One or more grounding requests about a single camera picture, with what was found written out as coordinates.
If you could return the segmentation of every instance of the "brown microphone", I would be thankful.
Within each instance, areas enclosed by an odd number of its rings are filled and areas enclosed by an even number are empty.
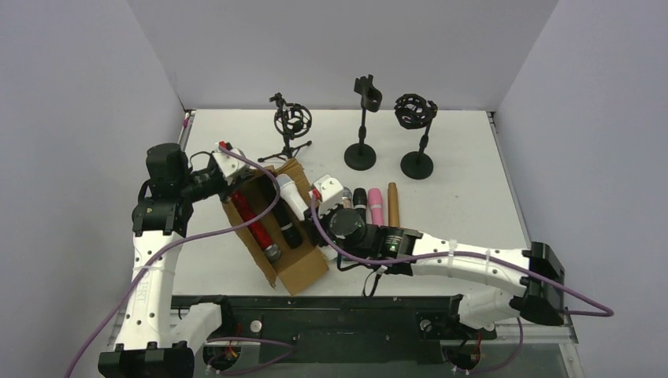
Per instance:
[[[399,193],[396,189],[396,183],[388,185],[388,214],[390,227],[401,227],[399,225]]]

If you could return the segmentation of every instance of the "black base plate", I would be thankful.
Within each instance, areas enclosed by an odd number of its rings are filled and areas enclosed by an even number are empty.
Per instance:
[[[356,171],[366,171],[376,164],[376,151],[368,144],[362,144],[362,154],[359,154],[359,144],[353,144],[346,149],[343,159],[346,165]]]
[[[225,298],[221,329],[211,337],[234,335],[237,324],[242,337],[294,344],[298,353],[287,363],[387,363],[415,361],[442,364],[440,340],[477,338],[477,331],[455,321],[462,296],[451,297],[222,297],[174,295],[172,308]],[[431,326],[422,329],[423,320]],[[260,321],[262,330],[251,331]],[[482,332],[495,339],[495,332]],[[262,345],[260,362],[285,353],[285,349]]]
[[[405,154],[401,159],[401,172],[413,180],[424,180],[434,172],[434,162],[427,154],[422,154],[418,163],[417,151]]]

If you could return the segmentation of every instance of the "tripod microphone stand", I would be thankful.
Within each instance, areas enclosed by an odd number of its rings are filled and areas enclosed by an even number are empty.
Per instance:
[[[273,125],[276,131],[283,136],[283,149],[278,154],[260,157],[259,162],[278,158],[286,161],[297,156],[299,150],[303,147],[313,144],[312,141],[300,144],[297,147],[290,146],[290,141],[306,135],[311,129],[311,112],[300,104],[285,102],[281,93],[276,93],[269,99],[269,102],[275,102],[278,110],[273,116]]]

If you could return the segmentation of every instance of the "white table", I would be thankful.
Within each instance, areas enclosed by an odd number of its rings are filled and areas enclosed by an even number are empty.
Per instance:
[[[188,156],[212,150],[224,140],[247,157],[274,154],[283,146],[273,127],[274,110],[198,110],[185,148]],[[443,239],[498,248],[526,247],[517,207],[510,192],[488,116],[483,111],[439,111],[432,123],[426,153],[434,173],[411,180],[399,167],[401,157],[418,149],[424,130],[407,131],[394,112],[368,113],[366,142],[377,154],[368,171],[356,172],[343,162],[343,152],[357,142],[360,110],[311,110],[313,127],[295,145],[313,145],[297,156],[309,180],[330,174],[351,190],[379,187],[386,197],[389,182],[399,189],[401,225]],[[195,168],[206,163],[195,158]],[[195,204],[188,234],[229,227],[216,196]],[[360,295],[369,274],[364,268],[338,272],[334,265],[300,295]],[[475,283],[442,276],[384,276],[377,295],[455,295],[478,290]],[[235,234],[186,244],[179,257],[175,295],[288,295],[277,283],[271,288]]]

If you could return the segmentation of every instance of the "gray wall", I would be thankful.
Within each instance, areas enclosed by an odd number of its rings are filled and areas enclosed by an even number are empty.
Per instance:
[[[187,108],[357,108],[376,77],[390,109],[496,109],[557,0],[128,0]]]
[[[529,234],[617,312],[574,320],[587,377],[668,371],[666,19],[664,0],[561,0],[496,116]]]
[[[128,286],[145,151],[183,109],[125,0],[3,2],[0,51],[0,376],[61,376]]]

